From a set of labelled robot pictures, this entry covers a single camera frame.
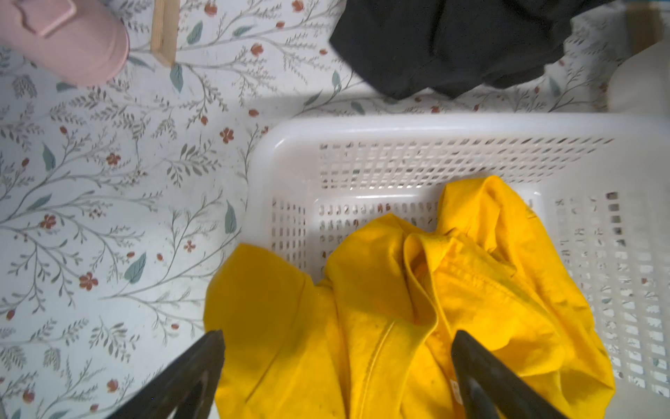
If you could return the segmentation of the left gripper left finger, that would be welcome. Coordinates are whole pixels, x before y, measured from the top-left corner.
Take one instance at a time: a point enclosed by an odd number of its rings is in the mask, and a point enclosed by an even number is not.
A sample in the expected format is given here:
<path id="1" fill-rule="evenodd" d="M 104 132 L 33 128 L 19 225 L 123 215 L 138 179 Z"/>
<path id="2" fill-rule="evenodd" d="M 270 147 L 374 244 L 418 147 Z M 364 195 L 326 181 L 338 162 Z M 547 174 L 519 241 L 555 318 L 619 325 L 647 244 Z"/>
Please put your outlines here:
<path id="1" fill-rule="evenodd" d="M 221 331 L 207 332 L 130 401 L 113 418 L 207 418 L 223 370 Z"/>

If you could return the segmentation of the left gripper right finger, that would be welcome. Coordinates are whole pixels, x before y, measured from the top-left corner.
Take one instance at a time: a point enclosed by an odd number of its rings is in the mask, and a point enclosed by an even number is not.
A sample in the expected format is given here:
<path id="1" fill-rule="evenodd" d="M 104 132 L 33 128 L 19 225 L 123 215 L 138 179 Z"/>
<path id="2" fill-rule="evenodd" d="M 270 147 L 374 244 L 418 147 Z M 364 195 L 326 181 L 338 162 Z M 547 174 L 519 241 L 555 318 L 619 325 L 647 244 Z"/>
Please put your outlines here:
<path id="1" fill-rule="evenodd" d="M 466 331 L 456 333 L 451 356 L 465 417 L 564 417 Z"/>

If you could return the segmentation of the yellow t-shirt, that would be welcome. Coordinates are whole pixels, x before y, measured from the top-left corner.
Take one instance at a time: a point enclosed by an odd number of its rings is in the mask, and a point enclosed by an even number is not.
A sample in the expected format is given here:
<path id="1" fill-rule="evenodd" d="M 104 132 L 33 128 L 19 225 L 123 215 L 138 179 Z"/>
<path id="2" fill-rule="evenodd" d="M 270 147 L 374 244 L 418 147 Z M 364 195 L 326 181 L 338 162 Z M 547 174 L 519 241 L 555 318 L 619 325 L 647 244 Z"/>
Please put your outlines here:
<path id="1" fill-rule="evenodd" d="M 615 392 L 591 309 L 537 215 L 496 176 L 446 185 L 435 231 L 393 215 L 351 234 L 319 283 L 240 244 L 209 285 L 222 418 L 461 418 L 465 331 L 570 418 Z"/>

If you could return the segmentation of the black t-shirt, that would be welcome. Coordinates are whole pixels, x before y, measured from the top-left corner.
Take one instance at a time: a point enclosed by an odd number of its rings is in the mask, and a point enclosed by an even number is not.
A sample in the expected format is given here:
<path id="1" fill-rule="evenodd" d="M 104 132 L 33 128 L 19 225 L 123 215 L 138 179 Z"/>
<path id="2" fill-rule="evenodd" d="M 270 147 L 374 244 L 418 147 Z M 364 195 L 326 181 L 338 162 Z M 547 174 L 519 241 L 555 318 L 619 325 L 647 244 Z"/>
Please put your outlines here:
<path id="1" fill-rule="evenodd" d="M 375 91 L 450 98 L 541 77 L 565 55 L 572 19 L 599 1 L 349 1 L 330 38 Z"/>

